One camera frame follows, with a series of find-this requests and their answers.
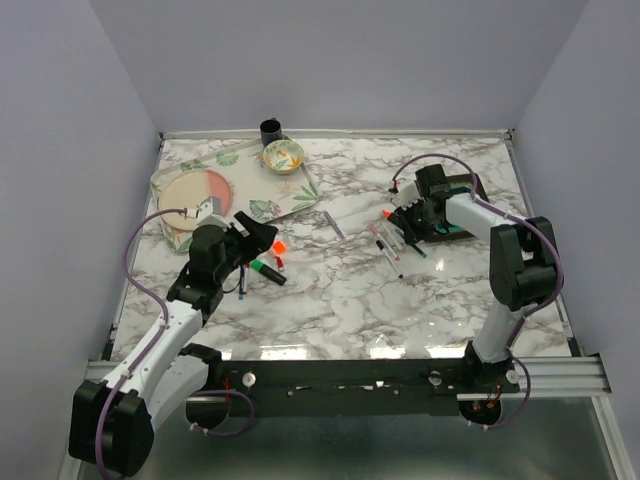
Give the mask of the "green fineliner pen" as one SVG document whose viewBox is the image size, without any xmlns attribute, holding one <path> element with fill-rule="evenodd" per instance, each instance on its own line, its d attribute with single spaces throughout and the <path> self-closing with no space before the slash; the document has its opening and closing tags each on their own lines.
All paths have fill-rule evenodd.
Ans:
<svg viewBox="0 0 640 480">
<path fill-rule="evenodd" d="M 427 258 L 427 254 L 421 248 L 419 248 L 417 245 L 408 244 L 408 246 L 411 247 L 414 251 L 416 251 L 422 258 Z"/>
</svg>

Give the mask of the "orange highlighter cap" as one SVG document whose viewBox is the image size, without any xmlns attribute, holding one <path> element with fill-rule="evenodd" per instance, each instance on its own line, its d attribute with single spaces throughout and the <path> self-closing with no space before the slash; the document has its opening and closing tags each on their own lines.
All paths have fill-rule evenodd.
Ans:
<svg viewBox="0 0 640 480">
<path fill-rule="evenodd" d="M 283 241 L 276 240 L 273 243 L 271 250 L 276 256 L 280 256 L 280 255 L 282 255 L 282 254 L 287 252 L 288 247 Z"/>
</svg>

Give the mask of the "black orange highlighter body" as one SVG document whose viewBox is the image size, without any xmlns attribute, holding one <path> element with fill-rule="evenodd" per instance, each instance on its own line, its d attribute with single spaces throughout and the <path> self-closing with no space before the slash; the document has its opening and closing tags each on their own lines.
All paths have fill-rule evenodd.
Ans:
<svg viewBox="0 0 640 480">
<path fill-rule="evenodd" d="M 402 228 L 400 218 L 392 211 L 383 210 L 383 215 L 388 222 L 394 225 L 396 233 L 404 238 L 404 229 Z"/>
</svg>

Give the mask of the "pink cap white marker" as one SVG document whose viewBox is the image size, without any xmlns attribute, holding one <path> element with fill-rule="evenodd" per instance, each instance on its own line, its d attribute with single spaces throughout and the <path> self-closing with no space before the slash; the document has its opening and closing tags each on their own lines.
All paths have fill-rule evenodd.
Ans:
<svg viewBox="0 0 640 480">
<path fill-rule="evenodd" d="M 371 229 L 372 233 L 374 234 L 374 236 L 376 237 L 376 240 L 378 240 L 378 241 L 380 241 L 382 243 L 383 247 L 390 253 L 391 257 L 395 261 L 399 261 L 400 257 L 395 252 L 395 250 L 390 246 L 390 244 L 385 240 L 385 238 L 383 237 L 383 235 L 381 234 L 379 229 L 375 225 L 371 225 L 370 229 Z"/>
</svg>

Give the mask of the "grey purple marker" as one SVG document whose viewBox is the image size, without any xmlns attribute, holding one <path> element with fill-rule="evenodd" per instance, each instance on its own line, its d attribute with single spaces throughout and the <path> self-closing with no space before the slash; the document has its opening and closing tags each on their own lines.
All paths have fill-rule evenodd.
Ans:
<svg viewBox="0 0 640 480">
<path fill-rule="evenodd" d="M 338 224 L 336 223 L 336 221 L 331 216 L 331 214 L 328 211 L 325 210 L 325 211 L 323 211 L 323 215 L 324 215 L 327 223 L 331 226 L 331 228 L 334 230 L 334 232 L 338 236 L 338 238 L 340 238 L 341 240 L 344 240 L 346 237 L 345 237 L 344 233 L 342 232 L 342 230 L 340 229 L 340 227 L 338 226 Z"/>
</svg>

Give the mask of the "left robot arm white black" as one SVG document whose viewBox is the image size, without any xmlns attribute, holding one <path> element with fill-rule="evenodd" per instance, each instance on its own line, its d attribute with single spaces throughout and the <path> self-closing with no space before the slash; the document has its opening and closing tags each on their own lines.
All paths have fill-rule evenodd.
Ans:
<svg viewBox="0 0 640 480">
<path fill-rule="evenodd" d="M 238 212 L 231 223 L 213 216 L 192 233 L 188 261 L 165 297 L 153 291 L 161 313 L 129 356 L 99 381 L 74 393 L 68 452 L 97 466 L 105 479 L 135 475 L 160 425 L 152 397 L 186 342 L 209 320 L 235 270 L 273 245 L 278 230 Z"/>
</svg>

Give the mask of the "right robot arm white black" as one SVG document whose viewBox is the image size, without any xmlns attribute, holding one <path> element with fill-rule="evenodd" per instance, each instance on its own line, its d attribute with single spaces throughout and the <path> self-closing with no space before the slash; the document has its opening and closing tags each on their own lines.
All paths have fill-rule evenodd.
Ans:
<svg viewBox="0 0 640 480">
<path fill-rule="evenodd" d="M 489 248 L 494 302 L 459 370 L 467 389 L 483 391 L 507 370 L 526 319 L 553 303 L 564 285 L 553 227 L 544 217 L 524 218 L 491 204 L 473 171 L 455 179 L 431 164 L 409 182 L 394 176 L 389 191 L 395 207 L 389 219 L 406 244 L 474 237 Z"/>
</svg>

